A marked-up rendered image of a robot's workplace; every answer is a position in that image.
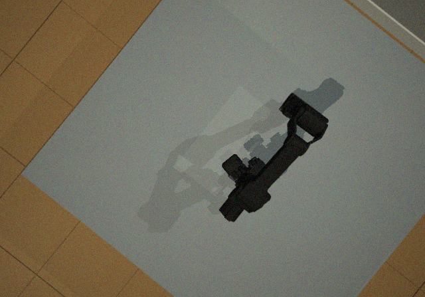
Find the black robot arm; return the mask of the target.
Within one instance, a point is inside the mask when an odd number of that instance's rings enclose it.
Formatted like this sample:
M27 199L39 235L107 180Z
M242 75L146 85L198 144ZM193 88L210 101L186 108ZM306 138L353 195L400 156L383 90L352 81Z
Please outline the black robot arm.
M228 221L235 222L243 210L251 213L263 207L269 187L312 143L323 137L328 127L329 120L325 116L293 93L287 97L279 111L290 119L287 123L288 136L267 164L256 157L248 161L248 168L244 171L251 176L238 182L219 209ZM308 143L301 139L296 135L296 125L314 139Z

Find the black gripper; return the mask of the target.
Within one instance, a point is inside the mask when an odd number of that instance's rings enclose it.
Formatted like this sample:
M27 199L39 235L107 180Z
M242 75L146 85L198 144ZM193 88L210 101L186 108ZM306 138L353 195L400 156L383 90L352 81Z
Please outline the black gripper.
M230 174L232 178L235 181L235 186L238 185L238 182L244 178L244 177L250 177L251 175L244 171L245 168L247 168L242 160L236 155L232 155L230 158L228 158L223 164L222 168L227 172L227 174ZM270 200L271 196L267 192L266 199L264 201L264 204Z

